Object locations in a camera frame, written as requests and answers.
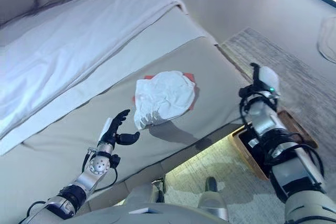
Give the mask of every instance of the floor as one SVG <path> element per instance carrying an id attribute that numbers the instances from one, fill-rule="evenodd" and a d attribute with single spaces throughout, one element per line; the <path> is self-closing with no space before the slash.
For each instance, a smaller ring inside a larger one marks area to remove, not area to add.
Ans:
<path id="1" fill-rule="evenodd" d="M 183 1 L 219 43 L 249 26 L 336 83 L 336 64 L 316 48 L 321 21 L 336 16 L 336 8 L 320 0 Z"/>
<path id="2" fill-rule="evenodd" d="M 285 206 L 269 181 L 258 179 L 225 137 L 166 174 L 165 202 L 197 207 L 214 176 L 232 224 L 284 223 Z"/>

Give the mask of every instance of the wooden tray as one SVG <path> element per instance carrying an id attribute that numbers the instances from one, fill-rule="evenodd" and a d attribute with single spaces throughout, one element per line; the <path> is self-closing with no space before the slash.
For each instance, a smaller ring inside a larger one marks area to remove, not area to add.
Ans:
<path id="1" fill-rule="evenodd" d="M 302 135 L 306 144 L 309 144 L 313 148 L 318 148 L 318 143 L 308 134 L 308 132 L 289 114 L 286 110 L 282 110 L 278 113 L 279 118 L 282 123 L 286 126 L 290 132 L 298 132 Z M 239 135 L 245 132 L 244 126 L 235 130 L 231 133 L 228 138 L 232 145 L 239 151 L 241 158 L 248 165 L 248 167 L 255 173 L 255 175 L 263 180 L 268 180 L 267 176 L 260 168 L 258 163 L 252 157 L 251 153 L 245 147 L 243 142 L 240 140 Z M 302 143 L 300 138 L 294 138 L 297 143 Z"/>

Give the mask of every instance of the black cable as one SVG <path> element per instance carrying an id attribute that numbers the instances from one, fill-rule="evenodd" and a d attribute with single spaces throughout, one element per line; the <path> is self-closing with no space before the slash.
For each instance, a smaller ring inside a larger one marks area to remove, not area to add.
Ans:
<path id="1" fill-rule="evenodd" d="M 86 163 L 87 163 L 89 157 L 90 157 L 90 154 L 87 153 L 87 154 L 85 155 L 84 160 L 83 160 L 83 164 L 82 164 L 82 173 L 83 173 L 84 170 L 85 170 L 85 166 L 86 166 Z"/>
<path id="2" fill-rule="evenodd" d="M 301 142 L 302 142 L 303 144 L 307 144 L 307 141 L 303 138 L 303 136 L 302 136 L 299 132 L 291 133 L 291 134 L 289 135 L 289 137 L 291 137 L 291 136 L 295 136 L 295 135 L 298 136 L 298 137 L 300 137 Z M 311 155 L 310 150 L 307 150 L 307 152 L 308 152 L 308 155 L 309 155 L 311 161 L 313 162 L 313 164 L 316 165 L 315 160 L 314 160 L 313 156 Z"/>
<path id="3" fill-rule="evenodd" d="M 116 173 L 116 178 L 114 179 L 114 181 L 112 182 L 112 184 L 110 184 L 110 185 L 108 185 L 108 186 L 104 186 L 104 187 L 99 188 L 99 189 L 96 189 L 96 190 L 94 191 L 95 193 L 98 192 L 98 191 L 105 190 L 105 189 L 107 189 L 107 188 L 113 186 L 113 185 L 116 183 L 116 181 L 117 181 L 117 179 L 118 179 L 118 172 L 117 172 L 117 169 L 116 169 L 116 168 L 113 168 L 113 169 L 114 169 L 114 171 L 115 171 L 115 173 Z"/>
<path id="4" fill-rule="evenodd" d="M 36 201 L 36 202 L 34 202 L 33 204 L 31 204 L 31 206 L 28 208 L 28 210 L 27 210 L 27 217 L 29 217 L 29 215 L 30 215 L 30 210 L 33 208 L 33 206 L 35 206 L 35 205 L 37 205 L 37 204 L 45 204 L 46 202 L 45 201 L 42 201 L 42 200 L 40 200 L 40 201 Z"/>
<path id="5" fill-rule="evenodd" d="M 245 101 L 246 101 L 247 98 L 249 98 L 253 94 L 260 95 L 260 96 L 264 97 L 265 99 L 269 100 L 269 98 L 267 98 L 264 94 L 262 94 L 260 92 L 255 92 L 255 91 L 249 92 L 244 97 L 241 98 L 241 101 L 240 101 L 240 104 L 239 104 L 239 113 L 240 113 L 241 120 L 243 121 L 243 124 L 244 124 L 245 128 L 247 129 L 247 131 L 250 132 L 251 135 L 254 135 L 256 137 L 256 139 L 260 142 L 260 138 L 259 138 L 258 134 L 256 134 L 254 131 L 252 131 L 250 125 L 248 125 L 248 123 L 245 119 L 245 116 L 243 115 L 243 108 L 245 106 Z"/>
<path id="6" fill-rule="evenodd" d="M 330 222 L 334 222 L 336 223 L 336 220 L 330 217 L 325 217 L 325 216 L 307 216 L 301 219 L 298 219 L 296 221 L 290 220 L 290 221 L 286 221 L 285 224 L 299 224 L 299 223 L 303 223 L 305 221 L 309 221 L 309 220 L 326 220 L 326 221 L 330 221 Z"/>
<path id="7" fill-rule="evenodd" d="M 27 218 L 30 216 L 30 211 L 31 211 L 31 209 L 32 209 L 35 205 L 37 205 L 37 204 L 45 204 L 45 203 L 46 203 L 45 201 L 40 200 L 40 201 L 36 201 L 36 202 L 34 202 L 33 204 L 31 204 L 31 206 L 30 206 L 30 207 L 28 208 L 28 210 L 27 210 L 27 217 L 24 218 L 22 221 L 20 221 L 18 224 L 21 224 L 22 222 L 25 221 L 25 219 L 27 219 Z"/>
<path id="8" fill-rule="evenodd" d="M 323 162 L 319 154 L 310 145 L 307 145 L 307 144 L 298 144 L 298 145 L 289 147 L 288 149 L 283 150 L 279 156 L 277 156 L 276 158 L 273 158 L 273 160 L 271 161 L 266 161 L 266 158 L 265 158 L 265 164 L 271 165 L 271 166 L 280 164 L 284 161 L 283 159 L 284 159 L 285 154 L 287 154 L 288 152 L 292 152 L 293 150 L 298 149 L 298 148 L 309 150 L 314 153 L 316 159 L 318 160 L 319 166 L 320 166 L 320 173 L 324 177 L 324 166 L 323 166 Z"/>

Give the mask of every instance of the white bedsheet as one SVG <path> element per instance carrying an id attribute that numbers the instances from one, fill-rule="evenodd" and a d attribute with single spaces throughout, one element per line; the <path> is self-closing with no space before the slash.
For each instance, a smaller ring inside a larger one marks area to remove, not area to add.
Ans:
<path id="1" fill-rule="evenodd" d="M 206 31 L 194 24 L 188 15 L 182 13 L 178 7 L 173 7 L 127 43 L 115 56 L 100 65 L 88 78 L 52 100 L 23 124 L 10 131 L 0 141 L 0 155 L 111 87 L 113 76 L 121 77 L 126 74 L 124 68 L 134 72 L 198 37 L 208 37 L 214 44 L 216 43 Z"/>
<path id="2" fill-rule="evenodd" d="M 74 4 L 66 4 L 66 10 L 57 16 L 51 15 L 43 23 L 36 21 L 38 16 L 32 17 L 34 26 L 4 47 L 0 137 L 75 86 L 175 5 L 184 9 L 180 0 L 76 0 Z M 0 37 L 10 34 L 10 30 L 11 25 L 3 28 Z M 140 60 L 139 65 L 133 64 L 131 69 L 128 62 L 132 57 L 112 59 L 113 67 L 105 69 L 112 73 L 109 86 L 146 64 Z M 71 102 L 66 105 L 67 110 L 59 108 L 62 113 L 49 115 L 52 120 L 47 121 L 52 123 L 79 105 Z M 0 153 L 4 154 L 26 137 L 12 138 L 15 143 L 3 138 Z"/>

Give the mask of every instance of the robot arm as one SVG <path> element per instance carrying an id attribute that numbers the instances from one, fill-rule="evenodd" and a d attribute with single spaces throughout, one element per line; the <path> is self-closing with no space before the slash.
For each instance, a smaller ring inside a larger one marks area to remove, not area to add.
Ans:
<path id="1" fill-rule="evenodd" d="M 254 83 L 239 91 L 240 111 L 245 127 L 252 131 L 243 112 L 249 116 L 255 141 L 262 147 L 265 163 L 270 167 L 269 179 L 278 198 L 286 203 L 286 223 L 336 222 L 336 206 L 326 196 L 321 159 L 308 145 L 294 142 L 291 137 L 297 133 L 288 132 L 277 115 L 279 80 L 276 73 L 268 67 L 251 65 Z M 316 154 L 320 170 L 306 153 L 307 149 Z"/>
<path id="2" fill-rule="evenodd" d="M 116 167 L 119 164 L 120 157 L 112 154 L 115 143 L 121 145 L 130 145 L 135 143 L 140 136 L 139 132 L 135 134 L 117 134 L 117 129 L 130 110 L 119 113 L 113 120 L 107 119 L 103 132 L 105 132 L 98 142 L 97 148 L 89 148 L 83 163 L 82 173 L 67 187 L 64 187 L 57 196 L 48 199 L 40 211 L 29 216 L 22 223 L 29 224 L 56 224 L 63 220 L 73 217 L 79 208 L 85 203 L 89 196 L 96 190 L 97 184 L 104 178 L 109 168 Z M 88 167 L 85 164 L 90 154 L 94 152 Z"/>

